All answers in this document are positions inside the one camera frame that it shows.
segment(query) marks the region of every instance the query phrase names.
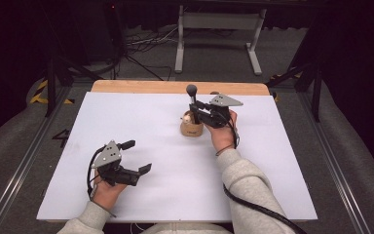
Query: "metal stand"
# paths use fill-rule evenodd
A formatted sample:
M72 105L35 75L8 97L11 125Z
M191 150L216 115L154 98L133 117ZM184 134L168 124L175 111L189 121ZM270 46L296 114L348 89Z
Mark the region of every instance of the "metal stand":
M299 74L300 72L303 72L300 76L299 80L294 85L294 89L296 92L306 92L309 89L309 86L312 84L312 82L315 81L314 84L314 93L312 97L312 113L315 117L315 120L319 122L318 118L318 105L320 101L320 88L321 88L321 70L320 66L317 63L313 64L304 64L299 67L293 68L289 70L288 72L284 73L280 77L277 77L274 80L271 80L265 85L268 88L273 88L277 84L292 78L293 76Z
M69 87L74 83L74 78L68 70L70 67L93 80L102 80L103 78L66 57L66 52L64 52L59 45L60 42L56 37L56 33L41 1L23 0L22 3L25 11L28 13L27 15L29 16L31 25L39 31L38 35L40 36L41 47L48 61L48 109L45 117L49 117L56 108L56 78L63 87ZM100 3L100 5L103 8L108 32L116 50L117 57L114 59L118 60L118 56L123 54L126 50L124 46L125 38L121 33L121 22L116 15L115 5L111 3Z
M184 12L183 6L180 6L178 12L178 45L177 55L175 57L175 73L181 73L183 71L184 28L218 28L254 30L253 40L251 43L246 43L246 49L254 74L261 75L262 70L254 49L256 47L265 16L266 9L261 10L260 14L212 14L188 13Z

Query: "cable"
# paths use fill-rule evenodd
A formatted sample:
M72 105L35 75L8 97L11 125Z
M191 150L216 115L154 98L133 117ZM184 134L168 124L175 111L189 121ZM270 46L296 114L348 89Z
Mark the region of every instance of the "cable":
M242 198L236 197L226 188L225 184L223 184L223 189L224 189L224 193L226 193L226 195L230 199L232 199L233 201L235 201L235 202L237 202L237 203L239 203L239 204L241 204L241 205L243 205L243 206L245 206L249 209L255 210L257 212L263 213L264 215L275 218L276 220L278 220L278 221L282 222L283 224L287 225L289 228L291 228L297 234L299 234L299 233L300 234L306 234L306 232L302 228L300 228L298 225L296 225L295 223L293 223L292 221L287 219L285 216L283 216L281 214L278 214L276 212L273 212L273 211L271 211L271 210L269 210L265 207L247 202L246 200L243 200Z
M139 227L137 223L135 223L135 226L138 227L138 229L140 229L141 231L145 231L145 229L142 229L141 227Z
M144 39L144 40L139 40L139 41L136 41L136 42L131 42L131 43L128 43L127 45L135 45L135 44L140 44L140 43L144 43L144 42L154 42L154 43L158 43L158 42L161 42L163 40L165 40L166 38L168 38L168 36L170 34L172 34L173 31L175 31L178 27L174 28L173 30L169 31L164 37L158 39L158 34L155 38L149 38L149 39Z
M106 67L103 67L99 70L94 70L94 71L91 71L91 73L93 74L96 74L96 75L100 75L100 74L103 74L107 71L110 71L111 69L113 69L117 64L118 64L118 60L117 59L114 59L113 63L111 65L108 65ZM85 77L86 75L84 75L83 73L81 72L76 72L76 71L69 71L69 73L71 73L71 75L75 76L75 77Z
M147 67L156 67L156 68L169 68L170 69L170 72L169 72L169 75L168 75L168 80L169 80L169 76L171 74L171 67L169 66L147 66L147 65L143 65L141 64L139 61L137 61L135 58L129 56L129 55L125 55L126 59L132 63L135 63L139 66L141 66L142 68L144 68L145 70L147 70L148 72L150 72L151 74L153 74L155 77L157 77L158 79L162 80L162 81L165 81L163 78L161 78L160 76L158 76L156 73L154 73L153 71L151 71L150 69L148 69Z
M93 155L91 161L90 161L90 165L88 167L88 173L87 173L87 187L88 187L88 195L91 196L91 193L93 192L93 188L91 187L91 181L93 181L93 179L90 179L90 176L91 176L91 169L93 168L92 165L94 163L94 160L95 160L95 157L96 155L98 155L98 153L102 152L102 150L104 150L104 148L106 147L106 145L100 147L96 152L95 154Z
M227 123L227 125L230 127L230 129L232 130L233 143L235 144L235 148L237 148L239 146L239 143L240 143L240 137L239 137L238 132L236 131L236 126L233 123L232 116L230 116L229 120L231 120L233 124L231 124L230 121L228 121L226 118L224 118L224 116L220 112L215 112L215 113L217 115L219 115Z
M100 175L100 174L96 175L94 178L92 178L92 179L90 180L90 182L93 182L94 179L98 178L99 176L101 176L101 175Z

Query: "tripod leg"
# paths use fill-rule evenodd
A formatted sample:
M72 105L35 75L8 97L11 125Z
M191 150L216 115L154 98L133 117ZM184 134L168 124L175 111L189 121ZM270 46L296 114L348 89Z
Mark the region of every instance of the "tripod leg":
M51 58L48 61L47 67L47 78L48 78L48 107L47 114L45 117L48 117L53 112L56 107L56 77L54 75L54 59Z
M311 86L312 82L315 80L317 73L317 66L312 64L305 71L303 71L301 77L298 79L294 85L294 89L297 92L306 92Z
M320 67L317 67L317 73L315 77L314 84L314 95L312 97L312 114L315 117L315 120L319 122L318 118L318 105L320 101L320 89L321 89L321 70Z
M69 67L73 67L74 69L76 69L77 71L81 72L82 74L90 77L91 79L93 80L103 80L104 78L92 73L90 70L88 70L87 68L81 66L81 65L78 65L76 64L75 62L73 62L72 60L68 59L68 58L64 58L64 57L61 57L59 56L58 57L59 61L62 62L63 64L69 66ZM69 85L72 85L74 81L72 80L72 77L71 77L71 80L70 80L70 84Z
M285 80L293 77L294 75L299 74L300 72L302 72L303 70L305 70L309 66L310 66L310 64L307 63L307 64L301 65L299 67L293 68L293 69L287 71L286 73L284 73L281 77L276 78L274 80L270 80L269 82L265 83L265 85L268 88L272 88L272 87L278 85L279 83L281 83L281 82L283 82L283 81L285 81Z

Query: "wire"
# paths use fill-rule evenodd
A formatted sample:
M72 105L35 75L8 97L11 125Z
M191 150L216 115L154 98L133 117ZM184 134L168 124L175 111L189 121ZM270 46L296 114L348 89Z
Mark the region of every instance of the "wire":
M121 64L118 62L118 70L115 70L115 67L113 68L113 75L112 75L112 79L113 80L116 80L117 79L117 76L119 76L119 73L120 73L120 70L121 70Z
M229 120L227 120L220 112L218 112L218 111L214 111L214 112L217 115L219 115L227 123L227 125L230 127L230 129L232 130L233 143L235 144L235 148L237 148L239 146L240 137L239 137L238 132L236 131L236 126L233 123L232 116L230 116Z
M152 34L152 33L150 33L146 37L144 37L143 39L140 39L140 40L137 40L137 41L130 40L129 43L127 43L127 45L132 46L132 48L129 48L129 50L132 51L132 53L148 52L151 49L155 48L156 46L163 45L163 44L167 43L168 41L177 42L176 40L172 39L172 37L175 35L174 31L177 28L178 27L175 27L174 29L172 29L168 32L165 32L163 34L157 33L156 36L154 36L154 37L150 37L150 35Z
M100 176L100 174L96 175L94 178L92 178L92 179L90 180L90 182L93 182L94 179L98 178L99 176Z
M141 231L145 231L145 229L142 229L141 227L139 227L137 223L135 223L135 226L138 227L138 229L140 229Z
M104 150L105 147L106 147L106 145L98 148L98 150L93 155L93 157L92 157L92 159L90 161L90 165L88 167L88 173L87 173L87 187L88 187L88 190L87 190L87 192L88 192L88 196L90 196L90 198L91 198L91 193L93 192L93 188L91 187L91 181L93 181L93 179L90 180L91 169L93 168L92 165L94 163L96 155L98 155L100 152L102 152L102 150Z
M295 223L293 223L292 221L290 221L289 219L287 219L285 216L281 215L281 214L278 214L276 212L273 212L265 207L262 207L262 206L259 206L259 205L256 205L256 204L253 204L253 203L250 203L250 202L247 202L246 200L243 200L242 198L238 198L236 197L235 195L233 195L227 188L226 188L226 185L223 184L223 189L224 189L224 193L226 193L226 195L232 199L233 201L247 207L247 208L250 208L252 210L255 210L257 212L260 212L260 213L263 213L264 215L267 215L267 216L270 216L272 218L275 218L276 220L282 222L283 224L287 225L288 227L290 227L291 229L293 229L293 231L295 233L300 233L300 234L306 234L306 232L300 228L298 225L296 225Z
M165 81L163 78L161 78L160 76L158 76L156 73L154 73L152 70L148 69L147 67L155 67L155 68L169 68L169 74L168 74L168 80L169 80L169 76L171 75L171 67L169 66L149 66L149 65L143 65L141 64L139 61L137 61L135 58L129 56L129 55L125 55L125 58L132 62L132 63L135 63L139 66L141 66L142 68L144 68L145 70L147 70L148 72L150 72L151 74L153 74L155 77L157 77L159 80L162 80L162 81Z

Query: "wooden table edge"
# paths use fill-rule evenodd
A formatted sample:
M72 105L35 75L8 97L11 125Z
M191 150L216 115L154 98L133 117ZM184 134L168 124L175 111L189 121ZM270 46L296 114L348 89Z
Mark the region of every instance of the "wooden table edge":
M268 96L269 90L261 83L224 83L195 81L140 81L140 80L98 80L91 92L132 93L132 94L186 94L189 84L196 85L197 94L209 95L219 92L224 95Z

